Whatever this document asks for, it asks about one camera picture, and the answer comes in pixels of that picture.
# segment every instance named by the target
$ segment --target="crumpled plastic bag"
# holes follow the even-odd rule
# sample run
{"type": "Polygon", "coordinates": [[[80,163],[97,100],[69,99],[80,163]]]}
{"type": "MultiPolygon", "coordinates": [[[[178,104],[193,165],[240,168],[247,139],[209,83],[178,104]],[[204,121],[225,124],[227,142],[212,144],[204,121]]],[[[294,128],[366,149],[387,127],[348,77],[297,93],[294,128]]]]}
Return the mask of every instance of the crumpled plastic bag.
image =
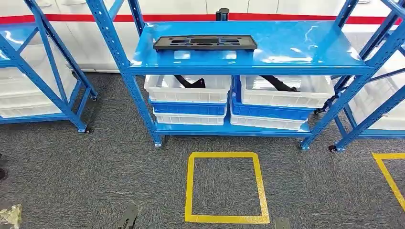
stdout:
{"type": "Polygon", "coordinates": [[[22,205],[13,205],[11,209],[0,210],[0,225],[10,225],[10,229],[19,229],[21,224],[22,205]]]}

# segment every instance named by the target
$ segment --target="gray carpet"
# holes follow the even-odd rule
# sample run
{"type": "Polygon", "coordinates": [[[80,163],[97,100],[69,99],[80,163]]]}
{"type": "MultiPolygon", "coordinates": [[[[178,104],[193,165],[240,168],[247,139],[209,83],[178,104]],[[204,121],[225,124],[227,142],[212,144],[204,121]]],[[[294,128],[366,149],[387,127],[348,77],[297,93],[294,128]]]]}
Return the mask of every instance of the gray carpet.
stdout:
{"type": "MultiPolygon", "coordinates": [[[[294,138],[224,136],[171,136],[155,148],[120,77],[88,76],[100,92],[83,116],[92,134],[69,122],[0,125],[0,166],[8,172],[0,202],[23,205],[23,229],[114,229],[131,202],[142,206],[139,229],[270,229],[276,217],[293,229],[405,228],[371,154],[405,152],[405,141],[355,141],[332,154],[327,146],[340,136],[331,123],[309,151],[294,138]],[[197,151],[257,153],[271,224],[184,222],[187,160],[197,151]]],[[[404,194],[405,160],[384,162],[404,194]]],[[[252,160],[196,159],[192,211],[259,215],[252,160]]]]}

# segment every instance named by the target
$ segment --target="yellow tape square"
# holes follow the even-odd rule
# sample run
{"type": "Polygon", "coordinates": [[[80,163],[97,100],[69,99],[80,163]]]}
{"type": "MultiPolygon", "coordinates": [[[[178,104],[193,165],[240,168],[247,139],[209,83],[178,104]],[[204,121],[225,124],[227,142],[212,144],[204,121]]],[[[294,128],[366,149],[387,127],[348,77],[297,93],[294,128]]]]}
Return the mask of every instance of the yellow tape square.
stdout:
{"type": "Polygon", "coordinates": [[[380,167],[381,172],[383,173],[385,179],[387,180],[391,190],[393,191],[396,199],[398,200],[399,204],[402,206],[402,209],[405,211],[405,199],[402,196],[401,191],[398,189],[398,186],[394,182],[390,172],[388,171],[387,167],[383,162],[384,159],[405,159],[405,154],[373,154],[375,161],[380,167]]]}
{"type": "Polygon", "coordinates": [[[249,223],[265,224],[270,223],[268,215],[265,188],[263,186],[262,172],[260,170],[259,158],[253,152],[193,152],[189,157],[187,169],[187,190],[186,190],[186,208],[185,221],[194,223],[249,223]],[[230,158],[230,157],[251,157],[255,169],[257,190],[259,193],[261,216],[211,216],[211,215],[193,215],[192,214],[192,187],[194,177],[194,159],[195,158],[230,158]]]}

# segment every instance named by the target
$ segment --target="blue metal shelving unit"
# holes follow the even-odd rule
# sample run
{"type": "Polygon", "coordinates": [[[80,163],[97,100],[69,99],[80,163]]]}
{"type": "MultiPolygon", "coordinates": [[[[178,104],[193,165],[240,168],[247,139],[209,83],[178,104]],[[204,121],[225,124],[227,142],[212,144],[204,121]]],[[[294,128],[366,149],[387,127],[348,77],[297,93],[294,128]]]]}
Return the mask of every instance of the blue metal shelving unit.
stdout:
{"type": "MultiPolygon", "coordinates": [[[[366,64],[368,66],[373,67],[373,74],[375,74],[380,69],[380,67],[389,59],[389,57],[391,57],[391,55],[395,51],[399,50],[402,55],[405,55],[403,45],[405,41],[405,23],[401,23],[394,31],[390,31],[391,27],[395,24],[398,18],[405,18],[405,0],[399,0],[398,3],[394,2],[393,0],[382,0],[382,2],[392,11],[360,52],[361,58],[365,60],[371,53],[371,51],[375,47],[377,47],[383,39],[385,39],[385,43],[381,46],[379,51],[370,60],[366,61],[366,64]]],[[[405,72],[405,68],[393,71],[391,73],[376,76],[372,79],[370,78],[368,83],[402,72],[405,72]]],[[[342,93],[345,93],[346,90],[351,87],[351,84],[349,86],[346,86],[351,77],[352,76],[340,77],[339,81],[334,87],[336,96],[326,102],[324,109],[326,107],[330,107],[331,103],[334,100],[339,100],[340,95],[342,93]]],[[[404,139],[405,131],[369,129],[369,127],[377,122],[383,116],[383,114],[392,110],[402,100],[404,100],[404,98],[405,86],[399,89],[393,96],[391,96],[386,102],[384,102],[380,107],[378,107],[373,113],[371,113],[359,124],[357,124],[354,120],[352,111],[348,104],[346,104],[343,110],[351,124],[352,130],[350,132],[346,132],[339,117],[335,117],[335,122],[342,135],[342,139],[336,142],[335,145],[329,146],[329,150],[343,151],[344,147],[355,139],[404,139]]]]}
{"type": "MultiPolygon", "coordinates": [[[[155,143],[161,146],[163,135],[240,135],[302,137],[300,146],[308,149],[312,141],[332,121],[340,110],[373,76],[376,65],[391,56],[385,50],[395,50],[398,42],[387,41],[372,61],[364,62],[351,46],[341,28],[358,0],[347,0],[336,21],[199,21],[145,23],[139,3],[128,0],[139,33],[133,58],[128,60],[102,0],[86,0],[131,97],[155,143]],[[258,48],[246,51],[163,51],[152,45],[160,36],[175,35],[252,35],[258,48]],[[236,126],[159,124],[152,120],[143,99],[136,76],[143,74],[261,74],[261,75],[357,75],[329,111],[312,128],[304,124],[299,131],[236,126]]],[[[403,33],[395,32],[398,38],[403,33]]]]}
{"type": "Polygon", "coordinates": [[[97,92],[95,91],[89,80],[86,78],[84,73],[80,70],[70,52],[62,43],[62,40],[53,29],[49,21],[46,19],[35,0],[24,1],[34,14],[35,22],[0,25],[0,68],[18,68],[22,73],[28,76],[28,78],[61,110],[61,112],[55,114],[11,118],[0,117],[0,124],[69,120],[78,128],[79,132],[88,133],[89,129],[87,128],[86,124],[80,120],[80,116],[85,108],[87,99],[91,98],[95,100],[97,98],[97,92]],[[61,98],[59,98],[58,95],[53,92],[53,90],[32,69],[32,67],[30,67],[29,64],[20,56],[22,50],[26,47],[26,45],[30,42],[30,40],[37,32],[40,33],[61,98]],[[66,95],[64,91],[64,87],[47,36],[49,36],[56,44],[58,49],[64,55],[67,62],[71,65],[73,71],[75,72],[75,75],[78,78],[77,84],[73,89],[72,94],[70,95],[66,95]],[[79,90],[81,89],[81,87],[85,89],[85,92],[77,111],[73,112],[72,107],[79,95],[79,90]]]}

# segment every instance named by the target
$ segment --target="plastic storage crate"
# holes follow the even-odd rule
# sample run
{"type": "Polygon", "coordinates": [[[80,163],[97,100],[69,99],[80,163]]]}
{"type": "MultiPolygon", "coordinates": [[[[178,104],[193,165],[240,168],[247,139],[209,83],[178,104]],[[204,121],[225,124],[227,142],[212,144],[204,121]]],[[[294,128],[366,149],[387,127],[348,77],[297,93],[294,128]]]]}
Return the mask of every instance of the plastic storage crate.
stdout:
{"type": "Polygon", "coordinates": [[[146,75],[145,89],[151,101],[189,102],[189,103],[226,103],[231,87],[230,75],[182,75],[193,83],[205,79],[206,88],[184,88],[174,75],[146,75]]]}
{"type": "Polygon", "coordinates": [[[242,103],[252,105],[321,108],[334,95],[330,76],[276,76],[300,92],[281,92],[258,75],[241,75],[242,103]]]}
{"type": "Polygon", "coordinates": [[[272,129],[299,130],[301,125],[305,122],[306,120],[303,121],[303,120],[292,120],[281,118],[265,118],[265,117],[236,115],[233,114],[231,107],[232,125],[256,126],[272,129]]]}
{"type": "MultiPolygon", "coordinates": [[[[61,77],[66,97],[70,100],[77,79],[66,66],[66,60],[50,38],[51,49],[61,77]]],[[[21,52],[24,60],[60,97],[45,48],[39,33],[21,52]]],[[[0,69],[0,116],[3,118],[60,113],[53,102],[18,68],[0,69]]]]}
{"type": "MultiPolygon", "coordinates": [[[[397,70],[401,63],[403,63],[399,60],[405,61],[405,58],[397,51],[377,72],[376,76],[397,70]]],[[[349,102],[349,107],[356,123],[361,123],[404,85],[405,73],[366,84],[349,102]]],[[[369,129],[405,130],[404,114],[405,102],[402,101],[390,112],[384,114],[369,129]]]]}
{"type": "Polygon", "coordinates": [[[238,76],[235,76],[232,84],[232,112],[234,115],[256,116],[266,118],[295,119],[305,121],[309,114],[314,111],[313,108],[299,107],[281,107],[281,106],[262,106],[247,105],[241,103],[241,82],[238,76]]]}
{"type": "Polygon", "coordinates": [[[172,114],[196,114],[196,115],[224,115],[225,104],[202,104],[202,103],[176,103],[176,102],[153,102],[153,110],[156,113],[172,114]]]}
{"type": "Polygon", "coordinates": [[[186,124],[186,125],[223,125],[226,115],[226,107],[223,115],[202,115],[202,114],[173,114],[157,113],[153,111],[158,123],[186,124]]]}

